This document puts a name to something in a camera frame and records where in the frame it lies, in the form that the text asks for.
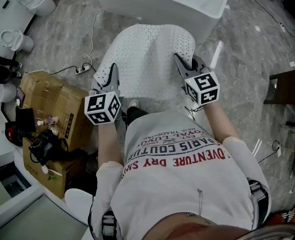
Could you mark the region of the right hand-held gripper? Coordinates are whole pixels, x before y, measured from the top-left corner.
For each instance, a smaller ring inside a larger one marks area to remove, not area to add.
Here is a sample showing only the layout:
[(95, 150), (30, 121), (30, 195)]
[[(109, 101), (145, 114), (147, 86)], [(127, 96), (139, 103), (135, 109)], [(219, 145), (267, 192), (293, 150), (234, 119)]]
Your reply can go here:
[(174, 54), (174, 61), (181, 77), (183, 90), (199, 106), (215, 102), (219, 98), (220, 84), (216, 74), (207, 67), (206, 63), (197, 55), (192, 56), (191, 71), (185, 61)]

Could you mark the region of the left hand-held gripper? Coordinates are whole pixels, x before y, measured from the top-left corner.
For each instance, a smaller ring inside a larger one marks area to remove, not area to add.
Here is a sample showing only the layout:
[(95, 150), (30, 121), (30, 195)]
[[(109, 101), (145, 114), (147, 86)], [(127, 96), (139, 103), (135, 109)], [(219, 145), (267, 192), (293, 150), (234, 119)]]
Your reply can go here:
[(119, 85), (116, 63), (110, 67), (106, 84), (102, 79), (93, 78), (89, 95), (85, 97), (84, 114), (94, 125), (114, 123), (121, 114)]

